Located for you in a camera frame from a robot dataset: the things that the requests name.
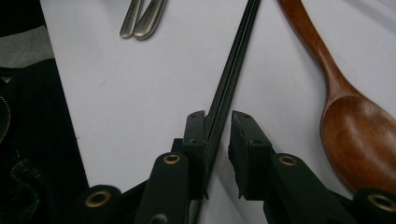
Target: screw hole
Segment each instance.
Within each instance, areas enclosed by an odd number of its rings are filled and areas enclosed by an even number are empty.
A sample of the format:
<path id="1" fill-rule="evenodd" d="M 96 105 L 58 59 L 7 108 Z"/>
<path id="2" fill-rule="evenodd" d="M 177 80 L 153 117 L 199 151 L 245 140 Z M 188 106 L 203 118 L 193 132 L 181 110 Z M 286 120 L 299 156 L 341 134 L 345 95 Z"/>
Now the screw hole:
<path id="1" fill-rule="evenodd" d="M 111 193 L 107 189 L 98 190 L 87 197 L 85 205 L 90 208 L 100 207 L 106 204 L 110 198 Z"/>
<path id="2" fill-rule="evenodd" d="M 396 202 L 383 195 L 373 193 L 368 195 L 367 198 L 373 205 L 382 210 L 387 212 L 396 212 Z"/>
<path id="3" fill-rule="evenodd" d="M 165 158 L 163 158 L 163 161 L 166 164 L 175 164 L 180 161 L 180 157 L 178 155 L 169 155 L 169 156 L 166 156 Z"/>
<path id="4" fill-rule="evenodd" d="M 282 162 L 285 165 L 293 166 L 297 164 L 297 160 L 295 160 L 293 157 L 290 156 L 282 156 L 279 157 L 279 161 Z"/>
<path id="5" fill-rule="evenodd" d="M 150 224 L 166 224 L 168 223 L 168 218 L 164 214 L 157 214 L 151 218 Z"/>

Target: white table surface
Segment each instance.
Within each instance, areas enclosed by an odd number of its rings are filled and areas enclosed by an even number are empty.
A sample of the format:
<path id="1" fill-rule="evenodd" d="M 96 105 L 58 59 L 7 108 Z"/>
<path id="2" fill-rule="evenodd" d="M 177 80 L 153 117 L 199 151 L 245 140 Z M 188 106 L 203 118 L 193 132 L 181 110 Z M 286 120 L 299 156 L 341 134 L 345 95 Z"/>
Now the white table surface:
<path id="1" fill-rule="evenodd" d="M 141 42 L 119 36 L 130 2 L 41 0 L 89 183 L 121 191 L 149 177 L 190 113 L 208 112 L 247 1 L 168 0 Z M 396 117 L 396 2 L 303 2 L 346 78 Z M 277 152 L 300 157 L 350 197 L 319 137 L 325 94 L 277 1 L 262 0 L 231 110 L 251 115 Z M 237 199 L 229 120 L 200 223 L 266 223 L 262 203 Z"/>

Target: black cloth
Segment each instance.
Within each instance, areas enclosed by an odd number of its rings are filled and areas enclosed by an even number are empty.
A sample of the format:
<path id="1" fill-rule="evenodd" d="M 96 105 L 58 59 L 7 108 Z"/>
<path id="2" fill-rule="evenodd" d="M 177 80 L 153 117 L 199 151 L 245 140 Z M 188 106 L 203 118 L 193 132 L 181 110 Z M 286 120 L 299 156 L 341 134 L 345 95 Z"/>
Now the black cloth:
<path id="1" fill-rule="evenodd" d="M 0 89 L 11 110 L 10 128 L 0 145 L 0 200 L 4 200 L 0 209 L 9 200 L 9 194 L 4 195 L 7 188 L 27 187 L 30 192 L 25 188 L 20 196 L 39 199 L 28 223 L 57 223 L 64 209 L 88 188 L 62 83 L 53 59 L 15 71 Z M 10 180 L 12 172 L 21 184 Z M 14 203 L 21 207 L 29 202 Z"/>
<path id="2" fill-rule="evenodd" d="M 45 25 L 39 0 L 1 0 L 0 37 Z"/>

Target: spoon bowl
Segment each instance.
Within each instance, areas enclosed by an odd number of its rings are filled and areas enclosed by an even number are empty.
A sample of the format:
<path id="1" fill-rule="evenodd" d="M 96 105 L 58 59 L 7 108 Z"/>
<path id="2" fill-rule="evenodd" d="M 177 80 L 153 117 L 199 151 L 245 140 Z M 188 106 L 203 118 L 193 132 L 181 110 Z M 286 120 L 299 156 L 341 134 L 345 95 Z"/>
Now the spoon bowl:
<path id="1" fill-rule="evenodd" d="M 396 194 L 396 119 L 345 79 L 301 0 L 279 3 L 327 80 L 320 134 L 332 167 L 353 192 L 376 188 Z"/>

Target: utensil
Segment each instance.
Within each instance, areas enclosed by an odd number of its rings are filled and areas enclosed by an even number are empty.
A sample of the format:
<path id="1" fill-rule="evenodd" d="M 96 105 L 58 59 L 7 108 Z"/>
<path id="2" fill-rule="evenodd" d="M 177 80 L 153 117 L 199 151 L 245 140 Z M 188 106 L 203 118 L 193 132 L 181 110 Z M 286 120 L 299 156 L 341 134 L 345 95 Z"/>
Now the utensil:
<path id="1" fill-rule="evenodd" d="M 327 79 L 320 133 L 333 168 L 352 191 L 377 188 L 396 194 L 396 120 L 346 80 L 302 2 L 279 3 Z"/>
<path id="2" fill-rule="evenodd" d="M 134 28 L 134 38 L 137 40 L 145 40 L 154 33 L 163 15 L 165 5 L 166 0 L 151 0 L 142 18 L 140 18 Z"/>
<path id="3" fill-rule="evenodd" d="M 142 8 L 142 0 L 132 0 L 120 30 L 120 36 L 129 39 L 133 36 L 134 27 L 139 18 L 140 9 Z"/>
<path id="4" fill-rule="evenodd" d="M 142 2 L 143 0 L 132 0 L 120 30 L 120 36 L 122 38 L 128 39 L 134 36 L 137 40 L 145 40 L 157 28 L 166 5 L 166 0 L 151 0 L 148 8 L 139 20 Z"/>

